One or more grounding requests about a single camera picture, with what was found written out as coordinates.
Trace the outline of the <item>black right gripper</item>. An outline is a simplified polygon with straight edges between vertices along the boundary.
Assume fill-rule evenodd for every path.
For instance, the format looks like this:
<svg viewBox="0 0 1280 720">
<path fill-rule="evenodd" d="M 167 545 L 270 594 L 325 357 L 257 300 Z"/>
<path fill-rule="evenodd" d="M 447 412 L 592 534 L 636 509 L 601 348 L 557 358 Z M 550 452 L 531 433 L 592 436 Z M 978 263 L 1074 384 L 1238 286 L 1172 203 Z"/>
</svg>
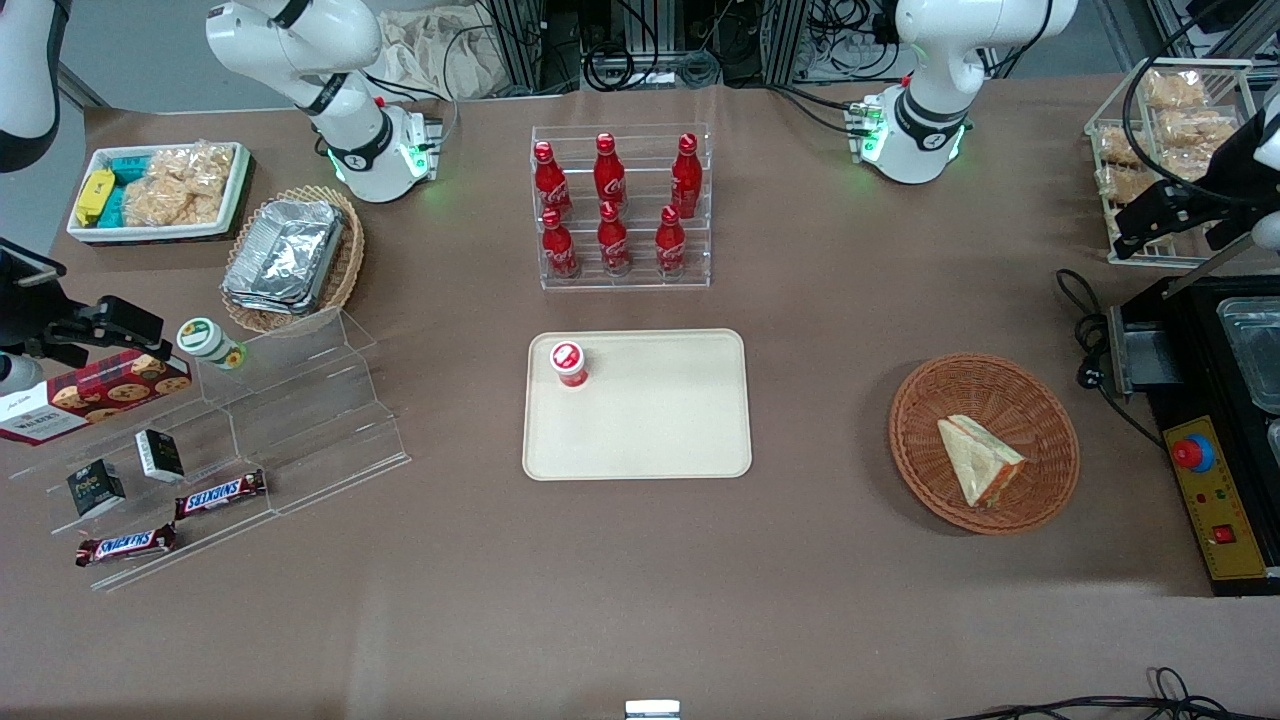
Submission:
<svg viewBox="0 0 1280 720">
<path fill-rule="evenodd" d="M 100 346 L 99 307 L 67 297 L 60 279 L 67 268 L 13 242 L 1 250 L 1 346 L 20 354 L 26 342 L 45 334 L 45 357 L 65 366 L 88 361 L 86 346 Z M 157 348 L 164 343 L 164 320 L 120 297 L 100 299 L 100 328 Z"/>
</svg>

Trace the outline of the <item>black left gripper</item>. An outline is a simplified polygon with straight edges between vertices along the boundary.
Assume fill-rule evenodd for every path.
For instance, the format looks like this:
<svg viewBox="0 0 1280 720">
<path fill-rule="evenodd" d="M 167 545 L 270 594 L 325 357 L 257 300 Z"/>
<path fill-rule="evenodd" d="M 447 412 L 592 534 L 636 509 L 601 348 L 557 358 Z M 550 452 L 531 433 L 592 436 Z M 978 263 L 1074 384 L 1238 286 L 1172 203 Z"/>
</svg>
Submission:
<svg viewBox="0 0 1280 720">
<path fill-rule="evenodd" d="M 1215 151 L 1212 191 L 1234 202 L 1192 200 L 1189 187 L 1176 183 L 1152 183 L 1140 192 L 1115 218 L 1116 259 L 1128 260 L 1170 234 L 1194 236 L 1210 251 L 1221 251 L 1242 236 L 1240 223 L 1276 211 L 1277 126 L 1276 108 L 1260 110 Z"/>
</svg>

